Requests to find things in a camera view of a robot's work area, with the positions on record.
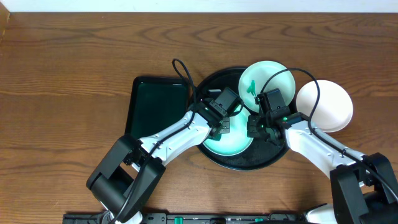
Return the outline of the mint green plate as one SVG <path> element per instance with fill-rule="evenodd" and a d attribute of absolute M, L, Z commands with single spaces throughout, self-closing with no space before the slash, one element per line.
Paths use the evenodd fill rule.
<path fill-rule="evenodd" d="M 286 67 L 274 61 L 261 61 L 250 65 L 241 75 L 238 91 L 243 103 L 253 112 L 259 112 L 259 105 L 255 97 L 262 93 L 262 87 L 275 73 L 285 70 Z M 280 73 L 265 87 L 264 91 L 278 88 L 282 93 L 286 105 L 289 105 L 295 95 L 295 80 L 290 71 Z"/>
<path fill-rule="evenodd" d="M 253 138 L 247 136 L 247 122 L 250 112 L 243 110 L 236 116 L 230 117 L 230 133 L 222 134 L 220 141 L 208 138 L 203 145 L 220 156 L 234 156 L 245 151 L 252 143 Z"/>

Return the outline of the white plate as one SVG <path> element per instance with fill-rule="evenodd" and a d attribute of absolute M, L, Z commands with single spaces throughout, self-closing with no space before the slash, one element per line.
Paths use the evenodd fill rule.
<path fill-rule="evenodd" d="M 353 117 L 353 102 L 344 88 L 328 80 L 318 80 L 320 100 L 313 114 L 312 121 L 326 133 L 333 133 L 345 128 Z M 307 116 L 317 99 L 315 82 L 304 85 L 296 97 L 296 108 Z"/>

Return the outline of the green scrub sponge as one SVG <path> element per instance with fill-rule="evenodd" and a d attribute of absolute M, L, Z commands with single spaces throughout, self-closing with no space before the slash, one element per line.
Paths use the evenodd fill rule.
<path fill-rule="evenodd" d="M 221 134 L 216 134 L 216 135 L 212 136 L 210 139 L 213 140 L 213 141 L 220 141 Z"/>

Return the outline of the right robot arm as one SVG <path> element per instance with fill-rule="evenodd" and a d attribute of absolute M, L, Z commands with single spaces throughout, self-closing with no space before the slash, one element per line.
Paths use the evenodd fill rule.
<path fill-rule="evenodd" d="M 346 147 L 288 108 L 250 115 L 248 136 L 303 155 L 330 180 L 332 204 L 305 212 L 309 223 L 397 223 L 397 179 L 388 158 Z"/>

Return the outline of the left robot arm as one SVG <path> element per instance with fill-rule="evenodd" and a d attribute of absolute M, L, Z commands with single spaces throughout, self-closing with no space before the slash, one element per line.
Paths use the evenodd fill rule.
<path fill-rule="evenodd" d="M 164 130 L 139 139 L 121 136 L 89 176 L 86 186 L 111 215 L 111 223 L 139 223 L 165 166 L 221 130 L 237 103 L 206 98 Z"/>

